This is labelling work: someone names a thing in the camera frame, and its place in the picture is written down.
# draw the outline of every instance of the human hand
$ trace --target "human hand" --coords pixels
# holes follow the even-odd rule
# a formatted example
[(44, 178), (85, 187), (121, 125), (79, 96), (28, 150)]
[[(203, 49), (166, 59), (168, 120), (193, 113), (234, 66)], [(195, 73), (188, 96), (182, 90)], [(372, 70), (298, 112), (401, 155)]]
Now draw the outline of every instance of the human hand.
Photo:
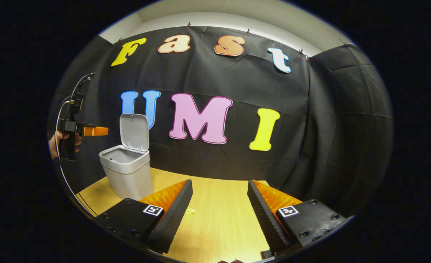
[[(69, 133), (67, 134), (63, 134), (62, 132), (60, 132), (59, 130), (56, 131), (56, 133), (52, 136), (52, 138), (48, 141), (48, 145), (50, 148), (50, 155), (52, 156), (52, 160), (54, 158), (58, 157), (58, 153), (57, 153), (57, 144), (60, 142), (60, 140), (65, 140), (69, 138)], [(79, 133), (75, 133), (75, 137), (74, 137), (74, 145), (80, 145), (81, 144), (81, 139), (82, 137), (79, 136)], [(74, 148), (74, 152), (77, 153), (79, 152), (78, 148)]]

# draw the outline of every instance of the clip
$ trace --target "clip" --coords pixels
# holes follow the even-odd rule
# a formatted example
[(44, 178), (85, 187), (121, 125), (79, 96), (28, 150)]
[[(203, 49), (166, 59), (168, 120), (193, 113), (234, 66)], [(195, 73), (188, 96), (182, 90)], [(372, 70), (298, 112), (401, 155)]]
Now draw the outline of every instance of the clip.
[(346, 47), (348, 47), (349, 45), (346, 44), (346, 42), (342, 41), (342, 43), (344, 43), (344, 45), (346, 45)]

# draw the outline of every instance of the yellow letter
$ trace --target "yellow letter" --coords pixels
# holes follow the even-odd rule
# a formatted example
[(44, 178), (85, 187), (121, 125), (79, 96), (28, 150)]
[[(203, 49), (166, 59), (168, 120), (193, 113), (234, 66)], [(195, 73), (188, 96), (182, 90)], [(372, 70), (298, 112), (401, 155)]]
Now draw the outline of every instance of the yellow letter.
[(170, 52), (182, 53), (189, 49), (189, 35), (174, 35), (164, 40), (165, 44), (159, 47), (159, 53), (165, 54)]
[(146, 38), (144, 37), (144, 38), (141, 38), (138, 40), (128, 42), (125, 45), (123, 45), (123, 48), (120, 51), (120, 54), (118, 54), (117, 58), (112, 63), (112, 66), (125, 63), (126, 62), (126, 55), (129, 55), (129, 56), (132, 55), (137, 48), (137, 44), (142, 45), (145, 42), (146, 42)]
[(249, 144), (249, 148), (255, 151), (269, 151), (271, 149), (272, 130), (274, 129), (274, 123), (278, 120), (281, 115), (275, 110), (268, 108), (261, 108), (258, 110), (259, 120), (258, 132), (254, 142)]

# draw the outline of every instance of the pink letter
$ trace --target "pink letter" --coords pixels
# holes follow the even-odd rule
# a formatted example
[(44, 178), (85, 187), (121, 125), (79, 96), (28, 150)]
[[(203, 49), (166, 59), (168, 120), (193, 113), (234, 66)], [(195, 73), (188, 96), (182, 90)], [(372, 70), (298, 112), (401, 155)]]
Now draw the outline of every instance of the pink letter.
[(183, 130), (183, 122), (186, 123), (191, 139), (196, 138), (207, 124), (206, 133), (201, 138), (203, 141), (214, 144), (224, 144), (227, 138), (224, 136), (225, 117), (227, 110), (233, 102), (225, 97), (213, 97), (206, 107), (199, 113), (192, 95), (177, 93), (172, 96), (175, 102), (175, 119), (173, 130), (168, 135), (175, 139), (184, 139), (187, 134)]

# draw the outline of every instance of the black backdrop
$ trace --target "black backdrop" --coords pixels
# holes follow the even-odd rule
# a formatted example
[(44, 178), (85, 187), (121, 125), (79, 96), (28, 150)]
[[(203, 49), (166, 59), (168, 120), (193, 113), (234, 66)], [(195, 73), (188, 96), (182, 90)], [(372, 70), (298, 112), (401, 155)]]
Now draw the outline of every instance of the black backdrop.
[[(391, 161), (372, 200), (346, 233), (296, 260), (431, 262), (431, 1), (295, 2), (366, 50), (396, 116)], [(6, 3), (0, 1), (0, 102), (8, 98), (0, 104), (0, 262), (144, 261), (68, 200), (42, 127), (55, 87), (80, 50), (146, 3)]]
[[(191, 37), (189, 50), (157, 52), (164, 39), (180, 34)], [(222, 35), (244, 37), (244, 53), (215, 54), (214, 45)], [(111, 66), (124, 43), (143, 37), (147, 41), (125, 63)], [(67, 80), (59, 85), (65, 97), (64, 91), (71, 91), (77, 82), (69, 75), (74, 72), (79, 79), (94, 65), (96, 75), (78, 120), (109, 127), (106, 137), (83, 138), (78, 160), (63, 165), (75, 193), (105, 176), (98, 153), (121, 144), (120, 95), (130, 90), (140, 94), (134, 111), (139, 114), (145, 112), (142, 93), (161, 92), (149, 131), (154, 168), (206, 178), (267, 180), (296, 198), (318, 198), (345, 215), (355, 213), (381, 181), (391, 152), (392, 111), (376, 68), (354, 45), (333, 48), (307, 61), (299, 51), (259, 35), (228, 28), (176, 27), (106, 46), (100, 37), (94, 39), (78, 56), (90, 55), (89, 65), (79, 67), (83, 61), (74, 61), (77, 65), (68, 69)], [(291, 73), (276, 69), (268, 48), (283, 50)], [(170, 138), (175, 93), (191, 94), (200, 111), (214, 96), (230, 98), (227, 143)], [(51, 123), (60, 101), (56, 96)], [(281, 114), (267, 152), (249, 149), (259, 125), (259, 108)]]

